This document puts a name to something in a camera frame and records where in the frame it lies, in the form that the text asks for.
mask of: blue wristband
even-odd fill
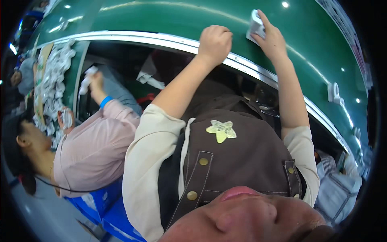
[[[101,104],[99,105],[100,108],[103,108],[110,100],[113,100],[113,98],[111,96],[107,96],[105,97],[105,99],[101,102]]]

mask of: sticker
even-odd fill
[[[206,132],[210,134],[216,134],[216,141],[222,143],[226,138],[236,138],[236,133],[233,130],[233,122],[227,121],[225,123],[218,120],[211,120],[211,126],[206,128]]]

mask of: pink shirt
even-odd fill
[[[118,100],[108,102],[59,142],[53,167],[56,183],[90,191],[114,182],[123,174],[125,154],[139,123],[131,108]],[[60,190],[60,197],[83,194]]]

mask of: white stitching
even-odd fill
[[[294,163],[293,163],[293,169],[294,169],[294,172],[296,173],[296,177],[297,177],[297,180],[298,180],[298,187],[300,188],[299,189],[300,197],[301,197],[301,195],[302,195],[302,185],[301,185],[300,178],[298,176],[298,172],[297,172],[296,168],[294,167]]]
[[[214,190],[205,190],[206,192],[220,192],[222,193],[221,191],[214,191]],[[288,192],[272,192],[272,191],[264,191],[264,192],[270,192],[270,193],[288,193]]]
[[[190,150],[188,150],[188,161],[187,161],[187,172],[185,176],[185,184],[187,184],[187,178],[188,178],[188,168],[190,167]]]
[[[207,171],[207,176],[205,176],[205,180],[204,180],[202,192],[200,193],[200,196],[199,196],[199,199],[197,200],[197,203],[196,203],[195,208],[196,208],[197,205],[199,204],[200,198],[202,197],[202,194],[203,194],[203,191],[204,191],[204,187],[205,187],[205,184],[206,184],[206,182],[207,182],[208,174],[210,173],[211,163],[212,163],[212,158],[213,158],[213,157],[214,157],[214,155],[211,156],[210,164],[209,164],[208,171]]]
[[[213,190],[205,190],[205,191],[207,191],[207,192],[220,192],[220,191],[213,191]]]
[[[196,168],[197,160],[199,159],[199,155],[200,155],[200,152],[197,154],[195,166],[193,167],[193,171],[192,171],[191,177],[190,177],[190,179],[189,179],[189,181],[188,181],[188,184],[191,182],[192,175],[193,175],[194,172],[195,172],[195,168]],[[171,222],[172,222],[172,220],[173,220],[173,217],[175,216],[175,213],[176,213],[177,208],[178,208],[179,205],[180,205],[180,202],[183,200],[184,194],[185,194],[185,192],[187,191],[187,188],[188,188],[188,184],[187,184],[186,188],[184,189],[183,195],[182,195],[182,197],[180,198],[180,201],[179,201],[179,203],[177,204],[177,207],[176,207],[175,211],[173,212],[172,218],[171,218],[171,220],[170,220],[170,222],[169,222],[169,224],[168,224],[168,226],[167,226],[167,229],[168,229],[169,226],[171,225]]]
[[[266,192],[270,192],[270,193],[288,193],[288,192],[271,192],[271,191],[266,191]]]
[[[286,167],[286,163],[288,161],[285,161],[285,173],[286,173],[286,178],[288,179],[288,182],[289,182],[289,188],[290,188],[290,196],[292,197],[292,193],[291,193],[291,184],[290,184],[290,180],[289,180],[289,175],[288,175],[288,169]]]

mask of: nose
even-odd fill
[[[244,199],[236,207],[224,211],[216,226],[223,232],[230,230],[244,230],[258,224],[275,223],[277,209],[265,197],[251,197]]]

